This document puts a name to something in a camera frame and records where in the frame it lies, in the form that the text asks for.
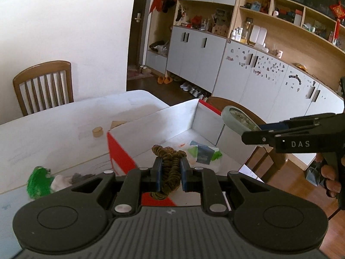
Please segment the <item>right hand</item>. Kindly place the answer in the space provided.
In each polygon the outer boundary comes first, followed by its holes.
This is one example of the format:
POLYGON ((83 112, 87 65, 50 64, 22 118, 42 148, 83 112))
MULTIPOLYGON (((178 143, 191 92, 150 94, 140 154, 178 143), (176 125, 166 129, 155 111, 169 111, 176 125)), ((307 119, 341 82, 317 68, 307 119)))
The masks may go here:
POLYGON ((325 178, 325 188, 327 196, 335 198, 341 191, 342 185, 338 182, 336 170, 324 163, 324 157, 321 153, 317 153, 315 161, 322 164, 321 174, 325 178))

